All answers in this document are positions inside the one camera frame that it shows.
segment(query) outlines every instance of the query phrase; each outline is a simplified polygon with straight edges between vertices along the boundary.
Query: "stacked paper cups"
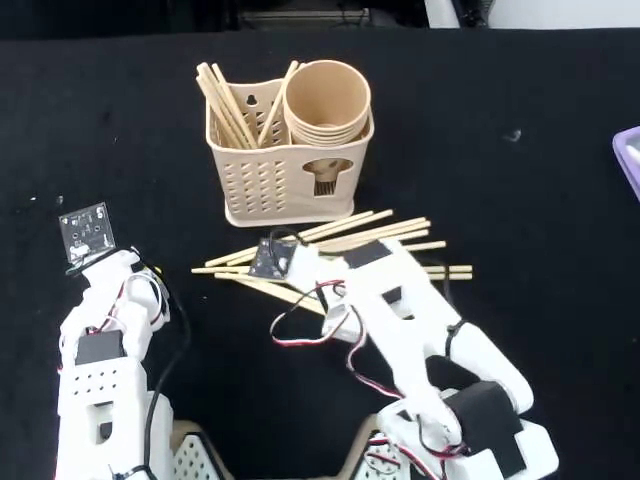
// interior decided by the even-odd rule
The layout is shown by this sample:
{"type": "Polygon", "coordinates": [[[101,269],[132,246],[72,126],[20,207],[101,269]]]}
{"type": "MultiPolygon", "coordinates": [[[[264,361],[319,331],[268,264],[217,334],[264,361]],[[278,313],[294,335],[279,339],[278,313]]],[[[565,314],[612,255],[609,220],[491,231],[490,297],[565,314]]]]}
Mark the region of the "stacked paper cups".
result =
{"type": "MultiPolygon", "coordinates": [[[[299,68],[284,92],[284,119],[294,144],[335,147],[356,139],[369,119],[371,90],[364,76],[346,63],[318,60],[299,68]]],[[[331,189],[346,168],[335,159],[309,166],[331,189]]]]}

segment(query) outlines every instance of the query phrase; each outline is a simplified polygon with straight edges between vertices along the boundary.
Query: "plastic utensil caddy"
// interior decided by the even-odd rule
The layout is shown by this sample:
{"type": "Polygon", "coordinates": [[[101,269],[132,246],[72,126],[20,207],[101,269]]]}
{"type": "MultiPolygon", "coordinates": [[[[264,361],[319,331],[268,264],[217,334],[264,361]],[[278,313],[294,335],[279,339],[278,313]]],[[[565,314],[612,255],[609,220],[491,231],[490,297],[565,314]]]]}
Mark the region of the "plastic utensil caddy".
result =
{"type": "MultiPolygon", "coordinates": [[[[282,79],[256,84],[229,84],[255,138],[258,137],[282,79]]],[[[227,220],[237,227],[329,222],[353,213],[353,196],[374,124],[371,111],[364,130],[346,145],[317,147],[291,144],[282,104],[264,148],[229,148],[210,105],[206,106],[206,139],[213,152],[225,197],[227,220]],[[330,189],[318,189],[311,162],[335,159],[341,171],[330,189]]]]}

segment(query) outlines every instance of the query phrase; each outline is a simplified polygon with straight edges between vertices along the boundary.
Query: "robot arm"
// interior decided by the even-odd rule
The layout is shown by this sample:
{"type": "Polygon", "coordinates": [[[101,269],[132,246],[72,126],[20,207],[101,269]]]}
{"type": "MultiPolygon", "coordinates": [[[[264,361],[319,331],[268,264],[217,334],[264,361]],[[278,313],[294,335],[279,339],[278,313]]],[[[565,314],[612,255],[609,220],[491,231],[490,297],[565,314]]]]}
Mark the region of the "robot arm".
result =
{"type": "Polygon", "coordinates": [[[520,466],[505,466],[498,449],[484,449],[448,458],[447,477],[537,479],[557,468],[546,430],[517,418],[533,404],[526,379],[478,327],[461,322],[399,242],[374,242],[346,253],[344,260],[320,258],[310,248],[296,249],[287,275],[289,283],[307,291],[315,282],[330,279],[343,280],[345,294],[324,292],[329,309],[323,331],[332,330],[332,322],[340,317],[332,314],[333,309],[353,308],[356,315],[344,322],[336,337],[356,341],[364,329],[390,366],[402,396],[378,415],[380,429],[391,442],[415,452],[431,472],[440,471],[442,456],[438,452],[468,443],[468,437],[477,434],[469,416],[483,415],[478,409],[493,396],[490,405],[502,400],[503,414],[492,425],[498,428],[503,422],[505,428],[513,429],[509,440],[517,448],[510,454],[521,457],[520,466]],[[448,356],[484,382],[473,391],[444,398],[430,384],[425,368],[425,358],[432,355],[448,356]]]}
{"type": "MultiPolygon", "coordinates": [[[[145,464],[152,392],[141,361],[153,332],[170,320],[168,292],[131,251],[116,252],[83,274],[90,287],[60,327],[56,480],[125,478],[118,475],[145,464]]],[[[172,421],[160,395],[149,462],[157,480],[172,478],[172,421]]]]}

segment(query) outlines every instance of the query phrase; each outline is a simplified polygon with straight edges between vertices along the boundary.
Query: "black table surface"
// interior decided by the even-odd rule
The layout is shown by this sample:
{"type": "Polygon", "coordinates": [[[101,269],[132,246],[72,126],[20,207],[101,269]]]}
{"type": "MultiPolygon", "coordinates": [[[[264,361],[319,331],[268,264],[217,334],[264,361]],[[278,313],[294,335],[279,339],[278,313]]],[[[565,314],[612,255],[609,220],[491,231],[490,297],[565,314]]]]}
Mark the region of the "black table surface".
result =
{"type": "MultiPolygon", "coordinates": [[[[266,231],[224,219],[195,65],[255,82],[327,57],[373,91],[358,210],[425,215],[449,242],[440,258],[474,265],[457,307],[530,381],[526,416],[548,428],[557,478],[636,477],[640,205],[611,140],[640,124],[640,31],[605,30],[0,43],[2,478],[52,477],[58,328],[86,286],[64,276],[57,216],[103,200],[119,245],[162,265],[193,317],[166,387],[176,417],[240,478],[339,470],[386,403],[347,373],[346,345],[276,348],[279,301],[189,273],[266,231]]],[[[152,342],[150,385],[179,343],[173,323],[152,342]]],[[[375,350],[357,362],[389,381],[375,350]]]]}

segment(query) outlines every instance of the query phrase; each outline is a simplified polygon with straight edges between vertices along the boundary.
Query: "purple container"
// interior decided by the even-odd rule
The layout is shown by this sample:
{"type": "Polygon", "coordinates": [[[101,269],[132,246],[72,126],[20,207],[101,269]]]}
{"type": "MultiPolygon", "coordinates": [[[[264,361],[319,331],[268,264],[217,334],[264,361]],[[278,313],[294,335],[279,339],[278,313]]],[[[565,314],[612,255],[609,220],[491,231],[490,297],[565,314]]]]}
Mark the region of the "purple container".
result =
{"type": "Polygon", "coordinates": [[[613,151],[640,200],[640,127],[625,130],[613,137],[613,151]]]}

